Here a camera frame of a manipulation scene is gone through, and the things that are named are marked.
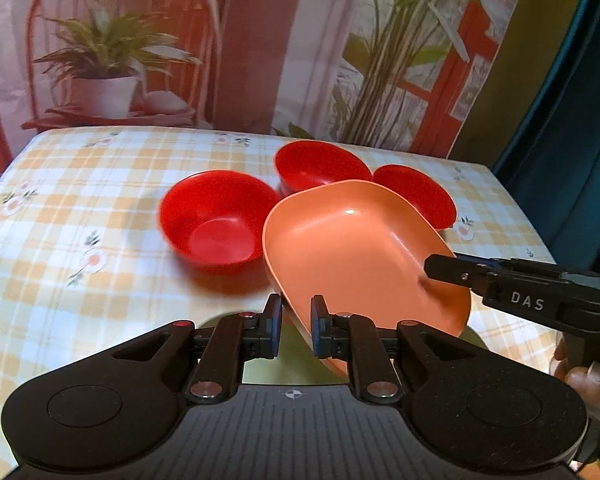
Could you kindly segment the person's right hand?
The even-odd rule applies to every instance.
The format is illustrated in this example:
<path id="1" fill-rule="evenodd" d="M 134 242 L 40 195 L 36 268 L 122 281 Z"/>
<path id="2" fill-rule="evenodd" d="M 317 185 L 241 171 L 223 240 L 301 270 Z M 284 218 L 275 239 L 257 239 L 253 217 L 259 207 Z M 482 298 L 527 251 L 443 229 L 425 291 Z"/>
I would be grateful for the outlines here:
<path id="1" fill-rule="evenodd" d="M 590 367 L 569 365 L 563 336 L 557 339 L 550 361 L 550 374 L 570 385 L 585 402 L 600 408 L 600 363 L 593 363 Z"/>

